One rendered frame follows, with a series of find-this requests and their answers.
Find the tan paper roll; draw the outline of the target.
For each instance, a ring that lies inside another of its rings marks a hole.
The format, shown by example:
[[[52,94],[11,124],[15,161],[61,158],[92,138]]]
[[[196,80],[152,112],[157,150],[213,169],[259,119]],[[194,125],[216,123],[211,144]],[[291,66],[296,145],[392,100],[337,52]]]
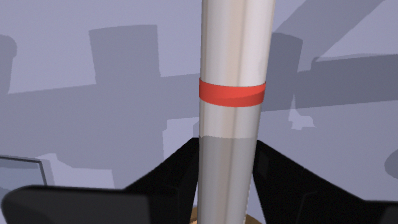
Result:
[[[190,224],[197,224],[197,207],[192,208]],[[246,214],[245,224],[262,224],[254,217]]]

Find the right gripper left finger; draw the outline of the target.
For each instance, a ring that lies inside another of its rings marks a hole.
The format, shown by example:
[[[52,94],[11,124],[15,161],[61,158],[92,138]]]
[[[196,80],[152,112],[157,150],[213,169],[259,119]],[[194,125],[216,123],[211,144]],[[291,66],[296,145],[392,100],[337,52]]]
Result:
[[[193,137],[124,189],[28,185],[7,193],[7,224],[190,224],[199,174]]]

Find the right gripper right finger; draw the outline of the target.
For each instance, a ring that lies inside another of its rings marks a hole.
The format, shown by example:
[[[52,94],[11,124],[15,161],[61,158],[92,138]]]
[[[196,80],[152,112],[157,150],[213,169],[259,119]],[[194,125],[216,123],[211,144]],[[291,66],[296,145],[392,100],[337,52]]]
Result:
[[[252,174],[266,224],[398,224],[398,201],[363,200],[260,140]]]

